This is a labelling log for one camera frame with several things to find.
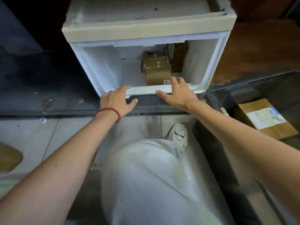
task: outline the hand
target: hand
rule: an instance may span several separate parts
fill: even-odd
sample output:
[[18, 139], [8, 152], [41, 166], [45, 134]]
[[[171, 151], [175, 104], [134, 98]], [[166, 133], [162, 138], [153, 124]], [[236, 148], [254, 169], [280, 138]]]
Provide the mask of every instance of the hand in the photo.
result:
[[171, 76], [170, 80], [172, 84], [172, 95], [168, 95], [160, 90], [157, 90], [156, 94], [172, 107], [189, 112], [188, 105], [198, 101], [196, 94], [190, 90], [188, 84], [182, 77]]
[[133, 110], [138, 102], [137, 99], [134, 99], [130, 104], [126, 103], [126, 91], [129, 88], [130, 86], [123, 86], [114, 91], [109, 91], [107, 96], [102, 95], [100, 97], [100, 109], [104, 107], [112, 107], [120, 113], [121, 117], [126, 116]]

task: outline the forearm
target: forearm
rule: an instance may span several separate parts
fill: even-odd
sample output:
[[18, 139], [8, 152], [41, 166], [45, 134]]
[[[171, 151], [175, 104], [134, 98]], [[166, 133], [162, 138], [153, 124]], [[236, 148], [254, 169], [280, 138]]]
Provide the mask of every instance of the forearm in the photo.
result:
[[62, 224], [94, 155], [118, 119], [100, 112], [0, 201], [3, 224]]
[[299, 151], [223, 115], [204, 102], [191, 104], [189, 110], [296, 215], [300, 210]]

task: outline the red beaded bracelet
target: red beaded bracelet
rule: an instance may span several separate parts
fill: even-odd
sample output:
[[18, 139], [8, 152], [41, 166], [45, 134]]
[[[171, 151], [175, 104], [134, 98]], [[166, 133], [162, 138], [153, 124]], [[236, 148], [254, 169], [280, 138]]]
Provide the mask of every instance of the red beaded bracelet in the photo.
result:
[[119, 116], [118, 120], [115, 122], [116, 124], [121, 120], [121, 114], [115, 109], [115, 108], [112, 108], [112, 107], [104, 107], [104, 108], [101, 108], [100, 110], [98, 110], [97, 113], [103, 111], [103, 110], [113, 110], [114, 112], [117, 113], [117, 115]]

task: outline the person's left hand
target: person's left hand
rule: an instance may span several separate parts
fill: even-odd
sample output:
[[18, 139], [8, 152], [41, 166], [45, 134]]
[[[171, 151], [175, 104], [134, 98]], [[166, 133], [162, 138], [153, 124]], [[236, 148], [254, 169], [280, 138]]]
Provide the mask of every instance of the person's left hand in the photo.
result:
[[129, 88], [130, 86], [123, 86], [114, 91], [109, 91], [107, 96], [102, 95], [100, 97], [100, 109], [104, 107], [112, 107], [120, 113], [121, 117], [126, 116], [133, 110], [138, 102], [137, 99], [134, 99], [130, 104], [126, 103], [126, 91]]

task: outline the pants leg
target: pants leg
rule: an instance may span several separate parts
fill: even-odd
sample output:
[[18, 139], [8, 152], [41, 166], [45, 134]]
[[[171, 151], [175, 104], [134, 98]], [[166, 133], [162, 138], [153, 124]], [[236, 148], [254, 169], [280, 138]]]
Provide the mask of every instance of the pants leg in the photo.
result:
[[101, 193], [110, 224], [220, 224], [198, 203], [177, 151], [169, 140], [143, 140], [110, 158]]

